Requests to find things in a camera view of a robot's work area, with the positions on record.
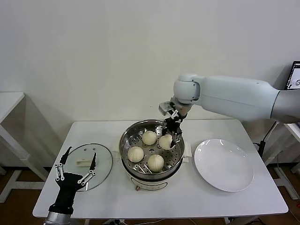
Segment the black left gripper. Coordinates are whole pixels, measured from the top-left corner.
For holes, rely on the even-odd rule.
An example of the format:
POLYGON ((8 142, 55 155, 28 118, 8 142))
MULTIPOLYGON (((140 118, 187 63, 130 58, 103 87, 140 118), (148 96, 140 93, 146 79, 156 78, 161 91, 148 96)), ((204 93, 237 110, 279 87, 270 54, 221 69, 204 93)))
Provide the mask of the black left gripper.
POLYGON ((55 180, 60 189, 54 204, 49 207, 50 212, 72 215, 74 212, 73 204, 76 192, 83 188, 82 185, 86 185, 86 183, 96 175, 94 172, 96 168, 96 153, 94 153, 92 158, 89 172, 84 176, 64 172, 64 165, 66 164, 71 149, 72 147, 70 146, 61 156, 59 163, 54 165, 56 170, 55 180))

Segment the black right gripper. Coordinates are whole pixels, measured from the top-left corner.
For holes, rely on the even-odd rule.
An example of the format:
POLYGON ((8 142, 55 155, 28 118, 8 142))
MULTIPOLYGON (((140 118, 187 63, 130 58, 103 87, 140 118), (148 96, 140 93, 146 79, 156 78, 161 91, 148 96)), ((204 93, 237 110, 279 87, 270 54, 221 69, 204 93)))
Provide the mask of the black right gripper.
POLYGON ((170 149, 172 149, 177 143, 177 136, 182 135, 182 130, 180 128, 181 123, 185 117, 182 116, 175 116, 174 118, 166 118, 162 125, 161 134, 162 136, 166 135, 167 133, 172 134, 172 140, 170 142, 170 149))

